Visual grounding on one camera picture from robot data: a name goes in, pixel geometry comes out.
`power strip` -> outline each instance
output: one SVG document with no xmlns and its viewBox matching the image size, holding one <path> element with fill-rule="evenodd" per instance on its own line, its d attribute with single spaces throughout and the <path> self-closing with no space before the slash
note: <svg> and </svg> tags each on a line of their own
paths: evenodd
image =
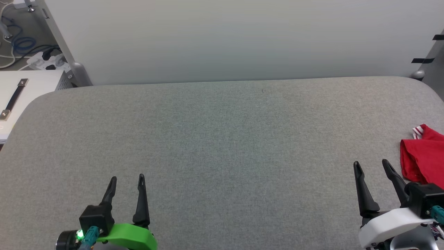
<svg viewBox="0 0 444 250">
<path fill-rule="evenodd" d="M 63 61 L 63 54 L 51 56 L 49 60 L 43 59 L 43 51 L 38 52 L 26 61 L 30 68 L 34 70 L 54 70 L 62 69 L 68 76 L 68 79 L 73 77 L 71 67 Z"/>
</svg>

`white cable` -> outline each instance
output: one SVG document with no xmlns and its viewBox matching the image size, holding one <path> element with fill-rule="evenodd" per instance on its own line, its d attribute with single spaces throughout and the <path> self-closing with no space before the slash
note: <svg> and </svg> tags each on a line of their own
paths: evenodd
<svg viewBox="0 0 444 250">
<path fill-rule="evenodd" d="M 12 45 L 11 45 L 11 56 L 14 57 L 12 59 L 12 62 L 10 62 L 9 64 L 6 64 L 6 65 L 0 66 L 0 69 L 7 68 L 7 67 L 11 66 L 13 63 L 16 62 L 16 57 L 14 56 L 14 47 Z"/>
<path fill-rule="evenodd" d="M 3 11 L 4 11 L 4 9 L 6 9 L 6 7 L 8 7 L 8 6 L 11 5 L 11 4 L 12 4 L 12 3 L 9 3 L 9 4 L 5 5 L 5 6 L 3 6 L 3 8 L 2 8 L 1 11 L 0 11 L 0 16 L 3 15 Z"/>
<path fill-rule="evenodd" d="M 28 65 L 26 65 L 26 66 L 24 66 L 24 67 L 18 69 L 17 71 L 24 70 L 24 69 L 26 69 L 27 67 L 29 67 L 30 65 L 31 65 L 31 64 L 28 64 Z"/>
<path fill-rule="evenodd" d="M 14 56 L 14 57 L 12 57 L 12 56 L 4 56 L 4 55 L 0 55 L 0 57 L 4 57 L 4 58 L 16 58 L 16 59 L 18 59 L 18 58 L 21 58 L 21 56 Z"/>
<path fill-rule="evenodd" d="M 2 17 L 2 15 L 3 15 L 3 11 L 4 11 L 4 9 L 5 9 L 6 7 L 8 7 L 9 5 L 11 5 L 11 4 L 12 4 L 12 3 L 9 3 L 9 4 L 5 5 L 5 6 L 3 6 L 3 8 L 1 9 L 1 11 L 0 11 L 0 21 L 1 21 L 1 17 Z M 5 41 L 8 42 L 8 43 L 11 43 L 10 41 L 6 40 L 4 36 L 3 36 L 3 40 L 5 40 Z M 13 47 L 12 45 L 11 45 L 11 56 L 13 57 L 12 62 L 9 63 L 9 64 L 7 64 L 7 65 L 0 66 L 0 69 L 4 69 L 4 68 L 6 68 L 6 67 L 9 67 L 9 66 L 11 66 L 13 63 L 16 62 L 16 57 L 14 56 L 14 47 Z"/>
</svg>

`red fabric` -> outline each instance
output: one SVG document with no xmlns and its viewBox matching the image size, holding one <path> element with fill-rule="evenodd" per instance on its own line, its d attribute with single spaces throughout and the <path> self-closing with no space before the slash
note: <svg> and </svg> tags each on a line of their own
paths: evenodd
<svg viewBox="0 0 444 250">
<path fill-rule="evenodd" d="M 444 189 L 444 135 L 421 125 L 422 139 L 401 140 L 402 175 L 421 184 Z"/>
</svg>

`white stripe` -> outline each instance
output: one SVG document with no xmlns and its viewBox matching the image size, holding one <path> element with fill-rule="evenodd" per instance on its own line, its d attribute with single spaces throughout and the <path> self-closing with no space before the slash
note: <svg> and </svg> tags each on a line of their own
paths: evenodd
<svg viewBox="0 0 444 250">
<path fill-rule="evenodd" d="M 416 129 L 422 134 L 424 133 L 424 129 L 421 126 L 417 126 Z"/>
<path fill-rule="evenodd" d="M 412 130 L 413 130 L 413 139 L 422 139 L 422 135 L 421 135 L 421 133 L 419 133 L 418 127 L 413 128 Z"/>
</svg>

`gray fabric surface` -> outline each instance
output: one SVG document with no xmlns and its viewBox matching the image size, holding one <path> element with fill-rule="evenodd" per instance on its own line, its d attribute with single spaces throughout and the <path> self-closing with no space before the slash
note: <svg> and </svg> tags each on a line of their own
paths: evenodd
<svg viewBox="0 0 444 250">
<path fill-rule="evenodd" d="M 401 77 L 85 87 L 25 110 L 0 152 L 1 249 L 52 249 L 116 175 L 116 223 L 147 179 L 159 249 L 359 249 L 359 160 L 382 210 L 385 177 L 444 103 Z"/>
</svg>

